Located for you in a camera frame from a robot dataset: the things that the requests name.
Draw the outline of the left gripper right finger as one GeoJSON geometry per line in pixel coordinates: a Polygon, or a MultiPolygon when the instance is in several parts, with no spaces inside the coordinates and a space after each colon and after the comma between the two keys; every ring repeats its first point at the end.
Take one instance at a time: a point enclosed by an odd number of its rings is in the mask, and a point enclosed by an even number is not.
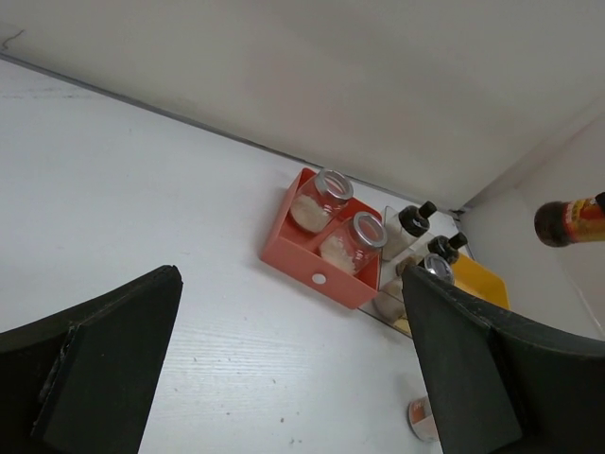
{"type": "Polygon", "coordinates": [[[603,341],[532,321],[418,266],[403,284],[443,452],[603,452],[603,341]]]}

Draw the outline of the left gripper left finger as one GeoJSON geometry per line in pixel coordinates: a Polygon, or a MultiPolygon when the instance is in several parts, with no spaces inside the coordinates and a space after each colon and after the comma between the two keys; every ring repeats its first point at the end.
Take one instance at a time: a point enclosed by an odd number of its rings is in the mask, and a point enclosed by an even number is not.
{"type": "Polygon", "coordinates": [[[2,333],[2,452],[138,452],[182,287],[164,265],[2,333]]]}

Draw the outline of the silver lid jar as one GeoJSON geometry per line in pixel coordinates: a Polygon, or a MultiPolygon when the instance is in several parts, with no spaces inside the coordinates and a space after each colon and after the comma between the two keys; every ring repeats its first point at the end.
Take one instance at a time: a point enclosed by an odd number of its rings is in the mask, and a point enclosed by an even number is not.
{"type": "Polygon", "coordinates": [[[407,406],[407,421],[415,436],[425,443],[435,443],[439,433],[427,395],[412,400],[407,406]]]}

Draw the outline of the black silver lid shaker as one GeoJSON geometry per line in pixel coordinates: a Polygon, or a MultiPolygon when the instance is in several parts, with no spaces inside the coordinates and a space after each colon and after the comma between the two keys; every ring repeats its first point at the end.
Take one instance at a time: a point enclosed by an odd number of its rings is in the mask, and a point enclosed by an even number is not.
{"type": "Polygon", "coordinates": [[[379,290],[372,302],[374,309],[387,323],[394,324],[398,320],[406,319],[403,272],[414,267],[420,267],[446,283],[455,282],[450,264],[436,253],[429,253],[419,263],[412,258],[404,260],[403,265],[396,268],[395,277],[379,290]]]}

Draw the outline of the black faceted lid jar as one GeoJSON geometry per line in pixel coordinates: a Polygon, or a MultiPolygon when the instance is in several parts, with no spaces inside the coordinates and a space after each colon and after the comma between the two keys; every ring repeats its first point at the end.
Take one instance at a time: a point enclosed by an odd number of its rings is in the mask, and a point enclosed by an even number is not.
{"type": "Polygon", "coordinates": [[[424,258],[435,253],[443,258],[449,265],[454,265],[459,259],[459,249],[468,244],[467,236],[458,232],[456,235],[448,238],[447,236],[434,236],[418,247],[413,247],[395,267],[397,276],[403,274],[408,265],[419,265],[424,258]]]}

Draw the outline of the red lid sauce jar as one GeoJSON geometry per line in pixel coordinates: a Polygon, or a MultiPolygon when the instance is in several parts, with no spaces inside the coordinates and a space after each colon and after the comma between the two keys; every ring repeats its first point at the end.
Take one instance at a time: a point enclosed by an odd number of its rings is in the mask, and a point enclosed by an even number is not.
{"type": "Polygon", "coordinates": [[[604,240],[604,193],[575,201],[552,201],[534,216],[537,237],[553,248],[604,240]]]}

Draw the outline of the black knob lid shaker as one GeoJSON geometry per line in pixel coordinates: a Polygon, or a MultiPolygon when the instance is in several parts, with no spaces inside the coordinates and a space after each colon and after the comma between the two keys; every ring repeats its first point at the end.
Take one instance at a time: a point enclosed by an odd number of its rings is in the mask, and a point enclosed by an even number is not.
{"type": "Polygon", "coordinates": [[[384,224],[387,243],[382,250],[382,258],[390,261],[414,245],[429,231],[429,218],[436,212],[436,205],[432,201],[426,201],[420,206],[409,205],[387,216],[384,224]]]}

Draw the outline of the glass jar of rice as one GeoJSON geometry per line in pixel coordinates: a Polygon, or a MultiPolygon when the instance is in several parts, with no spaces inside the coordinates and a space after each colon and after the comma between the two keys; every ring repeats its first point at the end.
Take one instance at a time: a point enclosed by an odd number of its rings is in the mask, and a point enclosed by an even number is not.
{"type": "Polygon", "coordinates": [[[353,185],[343,174],[323,168],[298,189],[289,214],[302,230],[318,234],[346,207],[353,195],[353,185]]]}

